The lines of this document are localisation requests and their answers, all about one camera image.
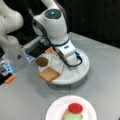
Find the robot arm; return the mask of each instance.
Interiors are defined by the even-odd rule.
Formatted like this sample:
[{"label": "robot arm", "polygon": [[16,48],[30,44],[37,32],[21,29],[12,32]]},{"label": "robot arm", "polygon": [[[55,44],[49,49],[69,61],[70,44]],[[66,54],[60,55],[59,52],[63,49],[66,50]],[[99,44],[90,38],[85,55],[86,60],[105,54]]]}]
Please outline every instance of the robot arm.
[{"label": "robot arm", "polygon": [[41,0],[47,10],[40,15],[34,16],[34,31],[47,38],[50,45],[58,53],[60,58],[69,67],[76,67],[81,64],[82,59],[78,63],[76,49],[69,40],[67,34],[67,25],[65,12],[55,0]]},{"label": "robot arm", "polygon": [[4,58],[8,61],[14,72],[17,72],[26,63],[26,58],[16,37],[7,35],[23,26],[22,16],[10,9],[0,0],[0,45],[5,53]]}]

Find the table surface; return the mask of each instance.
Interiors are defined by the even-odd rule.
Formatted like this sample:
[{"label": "table surface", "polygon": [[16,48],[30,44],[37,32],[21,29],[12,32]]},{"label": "table surface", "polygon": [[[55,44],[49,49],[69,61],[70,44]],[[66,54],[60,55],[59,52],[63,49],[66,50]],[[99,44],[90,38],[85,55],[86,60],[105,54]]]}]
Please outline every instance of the table surface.
[{"label": "table surface", "polygon": [[77,89],[59,92],[38,77],[34,61],[16,75],[9,85],[0,86],[0,120],[45,120],[49,106],[58,98],[77,95],[88,100],[98,120],[120,117],[120,49],[70,33],[75,47],[90,60],[90,70]]}]

